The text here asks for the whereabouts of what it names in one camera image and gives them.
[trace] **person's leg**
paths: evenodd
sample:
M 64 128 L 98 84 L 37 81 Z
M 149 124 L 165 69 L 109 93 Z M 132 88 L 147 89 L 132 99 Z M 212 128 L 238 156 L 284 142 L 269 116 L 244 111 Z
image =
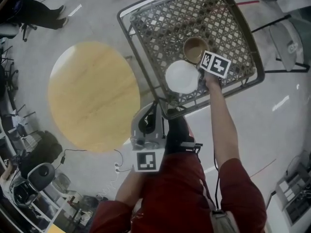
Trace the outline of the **person's leg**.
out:
M 59 29 L 65 19 L 58 20 L 60 9 L 50 10 L 44 4 L 35 0 L 22 0 L 20 11 L 11 21 L 34 24 L 48 29 Z
M 168 113 L 173 113 L 174 109 L 169 109 Z M 194 142 L 194 138 L 190 135 L 187 121 L 183 116 L 168 120 L 169 132 L 167 134 L 165 154 L 186 151 L 180 147 L 182 142 Z

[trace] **cup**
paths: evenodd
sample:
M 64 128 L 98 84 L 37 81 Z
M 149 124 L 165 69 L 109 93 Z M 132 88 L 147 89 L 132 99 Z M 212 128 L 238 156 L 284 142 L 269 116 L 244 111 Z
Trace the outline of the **cup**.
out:
M 165 80 L 173 92 L 189 94 L 198 88 L 201 74 L 196 67 L 184 60 L 173 62 L 165 73 Z
M 196 36 L 188 38 L 183 47 L 186 59 L 194 64 L 198 64 L 200 62 L 202 53 L 205 50 L 209 51 L 208 44 L 205 40 Z

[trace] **hand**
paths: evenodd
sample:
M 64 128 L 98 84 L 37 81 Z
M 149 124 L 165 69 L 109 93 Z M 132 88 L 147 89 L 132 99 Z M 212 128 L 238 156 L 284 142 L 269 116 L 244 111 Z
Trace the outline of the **hand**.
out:
M 205 85 L 210 90 L 213 87 L 219 87 L 218 77 L 210 72 L 205 72 L 204 74 Z

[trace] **round wooden table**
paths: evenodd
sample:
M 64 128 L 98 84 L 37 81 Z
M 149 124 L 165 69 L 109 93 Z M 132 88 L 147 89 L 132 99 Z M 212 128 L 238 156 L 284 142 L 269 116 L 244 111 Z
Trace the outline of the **round wooden table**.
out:
M 82 42 L 56 61 L 49 103 L 69 141 L 80 149 L 103 152 L 130 137 L 140 97 L 135 76 L 117 51 L 104 43 Z

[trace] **metal rack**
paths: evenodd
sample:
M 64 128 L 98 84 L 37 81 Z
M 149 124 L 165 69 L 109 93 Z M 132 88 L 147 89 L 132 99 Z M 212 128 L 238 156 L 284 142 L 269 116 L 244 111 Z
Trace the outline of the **metal rack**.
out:
M 213 52 L 232 61 L 222 80 L 223 88 L 229 87 L 225 97 L 264 80 L 257 46 L 234 0 L 142 0 L 121 10 L 118 21 L 166 119 L 209 105 L 203 78 L 191 94 L 172 92 L 165 81 L 169 65 L 186 59 L 183 44 L 189 37 L 203 38 Z M 169 115 L 169 106 L 178 110 Z

